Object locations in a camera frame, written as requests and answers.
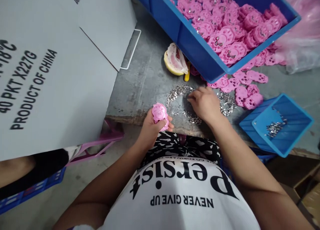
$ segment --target white cardboard box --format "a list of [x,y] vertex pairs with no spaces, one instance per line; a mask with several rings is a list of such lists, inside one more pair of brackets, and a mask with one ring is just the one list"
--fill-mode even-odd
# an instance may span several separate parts
[[137,20],[131,0],[57,0],[117,71]]
[[0,161],[96,140],[112,65],[51,0],[0,0],[0,21]]

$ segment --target yellow object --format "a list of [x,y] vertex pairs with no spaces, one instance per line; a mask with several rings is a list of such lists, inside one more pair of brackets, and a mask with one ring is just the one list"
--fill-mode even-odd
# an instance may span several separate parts
[[185,82],[188,82],[188,81],[189,81],[189,78],[190,78],[190,66],[191,66],[191,63],[190,63],[190,62],[187,62],[188,74],[185,74],[185,75],[184,75],[184,81],[185,81]]
[[171,43],[163,56],[167,69],[174,75],[181,76],[188,73],[188,67],[182,51],[176,44]]

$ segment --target white t-shirt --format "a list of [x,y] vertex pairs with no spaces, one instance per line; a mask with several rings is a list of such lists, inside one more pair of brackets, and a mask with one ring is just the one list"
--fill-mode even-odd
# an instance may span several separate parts
[[[75,227],[74,229],[91,229]],[[127,185],[99,230],[260,229],[237,187],[213,162],[161,157]]]

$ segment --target pile of metal rivets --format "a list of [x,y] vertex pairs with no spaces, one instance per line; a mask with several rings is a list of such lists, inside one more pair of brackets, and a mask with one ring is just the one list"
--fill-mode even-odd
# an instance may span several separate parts
[[[178,97],[182,96],[184,98],[187,98],[187,96],[193,92],[195,90],[195,88],[187,85],[187,84],[182,84],[180,86],[176,86],[174,89],[172,89],[170,91],[170,93],[167,95],[167,103],[166,103],[166,107],[167,109],[171,109],[171,105],[172,105],[172,102],[174,100],[176,100]],[[189,103],[188,104],[190,106],[190,111],[188,110],[184,110],[182,112],[182,114],[188,118],[189,122],[190,123],[193,123],[193,124],[197,124],[197,125],[200,125],[202,120],[195,114],[195,112],[192,110],[192,106],[191,104]],[[172,116],[177,116],[179,115],[179,112],[173,112],[171,111],[171,115]]]
[[271,138],[274,138],[278,132],[288,123],[287,119],[281,116],[283,122],[272,122],[270,125],[267,126],[267,130],[269,131],[268,135]]
[[233,110],[237,107],[234,97],[228,93],[218,92],[218,98],[220,99],[220,111],[226,117],[229,116]]

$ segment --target left hand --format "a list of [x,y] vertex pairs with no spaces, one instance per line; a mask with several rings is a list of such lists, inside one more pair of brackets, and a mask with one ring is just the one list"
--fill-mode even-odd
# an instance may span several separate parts
[[[172,117],[168,116],[169,125],[166,131],[172,132],[174,125],[171,123]],[[138,143],[145,150],[149,150],[154,146],[154,143],[158,137],[158,133],[167,123],[167,120],[161,120],[157,123],[154,123],[152,108],[148,111],[146,118],[143,121],[142,129],[138,140]]]

